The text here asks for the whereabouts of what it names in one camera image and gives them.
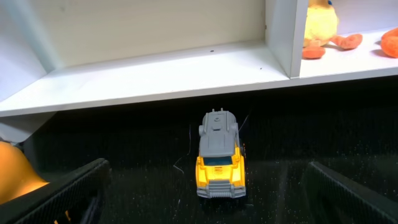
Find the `gray truck roof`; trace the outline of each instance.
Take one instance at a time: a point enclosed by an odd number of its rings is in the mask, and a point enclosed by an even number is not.
[[[235,154],[235,141],[239,144],[238,124],[229,111],[213,111],[203,118],[199,126],[199,154],[202,157],[224,157]]]

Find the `yellow plush toy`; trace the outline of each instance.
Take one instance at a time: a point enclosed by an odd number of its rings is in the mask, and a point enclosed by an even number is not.
[[[321,58],[325,54],[325,49],[322,46],[329,41],[345,50],[355,49],[361,44],[361,34],[354,34],[345,38],[337,35],[338,23],[335,8],[330,1],[309,0],[303,58]]]

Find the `plush toy body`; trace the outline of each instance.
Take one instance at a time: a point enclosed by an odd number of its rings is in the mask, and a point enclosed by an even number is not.
[[[362,42],[361,34],[349,37],[337,35],[339,20],[335,8],[327,0],[309,0],[305,23],[303,58],[321,58],[325,54],[322,47],[332,41],[342,49],[355,49]]]
[[[390,57],[398,58],[398,28],[386,32],[381,38],[381,49]]]

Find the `black floor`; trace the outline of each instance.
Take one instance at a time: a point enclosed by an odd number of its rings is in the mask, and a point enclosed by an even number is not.
[[[102,223],[308,223],[300,181],[310,161],[398,202],[397,97],[392,77],[64,111],[24,147],[50,181],[109,160]],[[198,126],[221,107],[240,126],[248,117],[244,201],[196,195]]]

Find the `yellow toy truck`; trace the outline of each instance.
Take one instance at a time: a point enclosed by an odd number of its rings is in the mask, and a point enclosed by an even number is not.
[[[204,198],[239,198],[246,195],[243,147],[235,116],[213,111],[199,126],[196,164],[197,194]]]

